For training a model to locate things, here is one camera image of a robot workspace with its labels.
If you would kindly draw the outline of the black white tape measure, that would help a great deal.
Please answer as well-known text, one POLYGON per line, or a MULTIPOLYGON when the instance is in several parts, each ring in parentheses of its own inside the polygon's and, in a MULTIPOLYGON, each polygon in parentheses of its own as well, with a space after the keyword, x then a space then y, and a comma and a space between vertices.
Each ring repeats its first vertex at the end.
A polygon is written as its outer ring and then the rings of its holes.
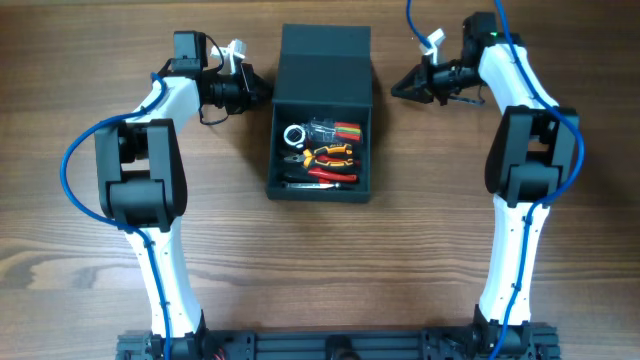
POLYGON ((303 150, 306 146, 307 130, 304 125, 291 124, 283 132, 285 144, 295 150, 303 150))

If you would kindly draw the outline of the dark green box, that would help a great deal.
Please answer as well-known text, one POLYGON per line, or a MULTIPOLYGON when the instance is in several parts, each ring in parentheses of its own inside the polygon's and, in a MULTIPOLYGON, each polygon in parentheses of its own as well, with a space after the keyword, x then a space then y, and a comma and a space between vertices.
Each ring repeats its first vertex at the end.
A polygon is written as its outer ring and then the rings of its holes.
MULTIPOLYGON (((368 26, 285 24, 277 79, 266 194, 271 200, 366 203, 371 198, 371 120, 373 112, 371 28, 368 26), (284 130, 291 124, 331 119, 357 123, 363 140, 353 143, 358 181, 340 189, 286 189, 285 172, 306 172, 285 163, 297 150, 288 147, 284 130)), ((339 144, 315 142, 305 148, 339 144)))

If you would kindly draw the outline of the clear screwdriver set case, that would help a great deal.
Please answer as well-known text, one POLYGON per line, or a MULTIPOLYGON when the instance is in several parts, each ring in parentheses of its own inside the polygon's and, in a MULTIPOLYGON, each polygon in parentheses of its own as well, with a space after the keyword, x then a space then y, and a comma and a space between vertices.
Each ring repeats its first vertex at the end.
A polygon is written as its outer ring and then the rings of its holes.
POLYGON ((363 131, 359 124, 339 122, 331 119, 311 120, 305 126, 309 138, 315 142, 360 143, 363 131))

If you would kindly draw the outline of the orange black pliers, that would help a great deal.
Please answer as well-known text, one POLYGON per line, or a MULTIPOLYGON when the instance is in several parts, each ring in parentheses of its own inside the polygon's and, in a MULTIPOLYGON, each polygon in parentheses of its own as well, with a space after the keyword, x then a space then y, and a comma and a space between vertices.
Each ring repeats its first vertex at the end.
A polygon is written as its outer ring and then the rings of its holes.
POLYGON ((298 164, 306 169, 317 167, 330 171, 347 171, 356 165, 352 155, 351 144, 331 144, 315 149, 308 148, 300 154, 286 156, 284 162, 298 164))

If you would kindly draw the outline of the silver combination wrench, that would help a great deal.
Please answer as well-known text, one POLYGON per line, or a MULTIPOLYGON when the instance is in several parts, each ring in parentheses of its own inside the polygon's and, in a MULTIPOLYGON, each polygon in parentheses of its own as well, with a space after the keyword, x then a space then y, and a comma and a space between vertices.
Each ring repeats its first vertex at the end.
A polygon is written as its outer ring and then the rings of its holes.
POLYGON ((295 182, 281 182, 283 188, 286 189, 308 189, 308 190, 325 190, 325 189, 340 189, 342 184, 340 183, 295 183, 295 182))

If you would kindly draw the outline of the red handled snips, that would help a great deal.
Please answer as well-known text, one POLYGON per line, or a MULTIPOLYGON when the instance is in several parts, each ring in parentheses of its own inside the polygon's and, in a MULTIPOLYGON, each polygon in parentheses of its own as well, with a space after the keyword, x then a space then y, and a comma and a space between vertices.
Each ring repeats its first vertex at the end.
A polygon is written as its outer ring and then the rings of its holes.
POLYGON ((356 183, 357 162, 353 159, 337 159, 325 155, 303 161, 307 173, 313 177, 334 182, 356 183))

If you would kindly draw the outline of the black red screwdriver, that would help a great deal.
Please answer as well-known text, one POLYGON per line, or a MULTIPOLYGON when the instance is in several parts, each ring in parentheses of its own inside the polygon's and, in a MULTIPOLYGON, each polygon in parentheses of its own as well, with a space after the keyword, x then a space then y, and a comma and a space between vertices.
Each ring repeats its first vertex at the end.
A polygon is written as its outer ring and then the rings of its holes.
POLYGON ((317 179, 306 172, 285 172, 282 180, 289 183, 316 183, 317 179))

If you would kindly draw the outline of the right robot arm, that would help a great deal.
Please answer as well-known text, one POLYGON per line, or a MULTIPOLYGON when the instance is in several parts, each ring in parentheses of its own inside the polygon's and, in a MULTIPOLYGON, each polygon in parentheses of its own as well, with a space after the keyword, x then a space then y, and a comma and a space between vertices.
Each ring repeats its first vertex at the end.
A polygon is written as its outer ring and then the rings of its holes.
POLYGON ((425 330, 423 354, 429 359, 557 359, 556 329, 531 320, 530 289, 551 205, 584 163, 579 116, 547 94, 503 11, 466 18, 461 55, 451 61, 440 57, 443 30, 414 34, 421 62, 392 87, 392 96, 446 105, 460 100, 464 89, 486 86, 502 115, 484 171, 495 219, 485 287, 469 325, 425 330))

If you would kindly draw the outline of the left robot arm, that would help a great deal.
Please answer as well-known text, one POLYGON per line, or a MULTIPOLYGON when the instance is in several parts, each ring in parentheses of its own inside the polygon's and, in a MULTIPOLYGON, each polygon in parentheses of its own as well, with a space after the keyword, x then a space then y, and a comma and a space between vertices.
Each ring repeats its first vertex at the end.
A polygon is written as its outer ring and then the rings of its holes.
POLYGON ((239 115, 272 88, 246 63, 239 39, 218 47, 198 31, 173 35, 174 55, 151 76, 151 91, 125 119, 96 131, 99 200, 138 260, 150 330, 118 339, 120 359, 224 359, 189 281, 182 241, 188 201, 177 135, 205 106, 239 115))

